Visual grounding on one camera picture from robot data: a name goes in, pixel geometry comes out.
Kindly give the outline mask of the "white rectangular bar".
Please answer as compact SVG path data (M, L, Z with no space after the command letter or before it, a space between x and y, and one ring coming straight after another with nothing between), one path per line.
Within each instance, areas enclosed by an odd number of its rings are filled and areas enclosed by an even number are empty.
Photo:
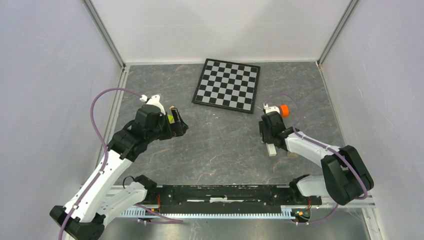
M267 143L266 144L266 149L267 149L268 155L270 157L273 157L273 156L276 156L277 155L276 147L275 147L274 144Z

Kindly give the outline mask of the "beige remote control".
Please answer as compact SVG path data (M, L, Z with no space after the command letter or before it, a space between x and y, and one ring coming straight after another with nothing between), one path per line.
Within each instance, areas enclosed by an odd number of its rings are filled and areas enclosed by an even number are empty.
M289 158L297 158L297 157L299 156L297 153L295 153L295 152L290 152L290 151L288 151L288 152L286 153L286 155L287 155L287 157L289 157Z

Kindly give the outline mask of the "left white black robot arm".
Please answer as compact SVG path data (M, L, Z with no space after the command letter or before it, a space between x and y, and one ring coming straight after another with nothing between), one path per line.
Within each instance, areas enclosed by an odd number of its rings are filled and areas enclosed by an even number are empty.
M98 240L106 226L129 207L157 200L157 184L140 175L125 189L105 199L119 176L140 154L156 140L183 136L188 125L178 109L170 107L171 114L154 104L144 104L135 118L117 131L106 146L105 156L89 179L64 206L56 205L49 215L75 240Z

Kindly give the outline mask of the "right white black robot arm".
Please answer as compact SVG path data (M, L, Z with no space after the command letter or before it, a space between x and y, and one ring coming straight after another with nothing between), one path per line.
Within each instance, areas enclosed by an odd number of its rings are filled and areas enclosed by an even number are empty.
M263 114L258 124L269 156L282 149L302 156L322 170L321 176L307 174L291 182L288 196L293 203L302 204L309 197L330 197L345 206L367 197L374 188L374 180L355 147L325 144L297 128L286 127L276 111Z

